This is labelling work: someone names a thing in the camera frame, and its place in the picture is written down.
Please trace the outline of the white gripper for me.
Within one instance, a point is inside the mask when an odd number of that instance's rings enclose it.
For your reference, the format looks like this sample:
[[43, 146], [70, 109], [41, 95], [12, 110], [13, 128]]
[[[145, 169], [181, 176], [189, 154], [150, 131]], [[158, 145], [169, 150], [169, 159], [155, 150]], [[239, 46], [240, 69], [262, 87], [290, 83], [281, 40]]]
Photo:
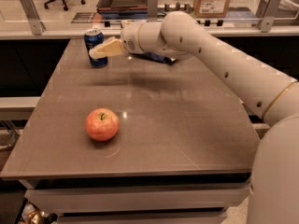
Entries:
[[93, 59], [117, 56], [124, 53], [126, 49], [131, 54], [142, 54], [143, 49], [139, 45], [139, 30], [142, 22], [122, 21], [121, 40], [115, 36], [109, 37], [101, 44], [90, 49], [89, 55]]

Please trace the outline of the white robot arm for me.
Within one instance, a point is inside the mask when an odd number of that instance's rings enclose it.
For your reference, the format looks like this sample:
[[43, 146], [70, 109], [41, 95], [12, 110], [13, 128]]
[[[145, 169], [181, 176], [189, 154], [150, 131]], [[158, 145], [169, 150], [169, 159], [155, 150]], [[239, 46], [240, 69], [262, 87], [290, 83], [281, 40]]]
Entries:
[[250, 179], [248, 224], [299, 224], [299, 82], [207, 33], [175, 11], [162, 21], [125, 21], [121, 37], [89, 51], [92, 58], [153, 52], [200, 60], [269, 125]]

